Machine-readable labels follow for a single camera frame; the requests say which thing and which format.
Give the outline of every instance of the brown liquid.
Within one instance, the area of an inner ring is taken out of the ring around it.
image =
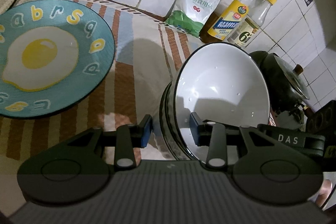
[[[212,12],[212,14],[209,16],[208,20],[204,24],[203,28],[199,32],[199,39],[203,43],[210,43],[210,42],[221,42],[220,39],[213,37],[212,35],[208,34],[208,30],[212,27],[212,25],[218,20],[220,15],[215,14],[215,12]]]

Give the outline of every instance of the bottle label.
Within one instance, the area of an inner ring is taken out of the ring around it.
[[[224,40],[247,15],[248,11],[249,8],[246,5],[238,0],[234,0],[208,30],[208,34],[220,40]]]
[[[259,27],[252,20],[245,18],[244,22],[232,34],[231,39],[239,47],[246,47],[249,40],[258,30]]]

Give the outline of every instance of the white and green package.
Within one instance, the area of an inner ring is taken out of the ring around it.
[[[176,0],[166,23],[185,30],[195,37],[220,0]]]

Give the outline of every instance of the bottle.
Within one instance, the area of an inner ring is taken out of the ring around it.
[[[233,30],[234,27],[232,26],[238,24],[246,15],[241,14],[238,8],[241,7],[240,11],[244,12],[245,10],[245,13],[247,13],[248,8],[253,7],[255,4],[255,0],[236,0],[236,5],[229,7],[233,2],[234,0],[220,0],[216,9],[212,12],[199,33],[199,38],[203,43],[224,40],[229,32]],[[219,28],[213,28],[215,24],[219,25]]]
[[[276,1],[277,0],[264,0],[258,6],[252,8],[248,12],[244,22],[227,39],[228,42],[242,49],[246,48],[251,38],[264,24],[269,9]]]

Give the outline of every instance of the teal plate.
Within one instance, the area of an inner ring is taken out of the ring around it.
[[[0,15],[0,115],[49,116],[78,103],[109,72],[115,42],[93,10],[37,0]]]

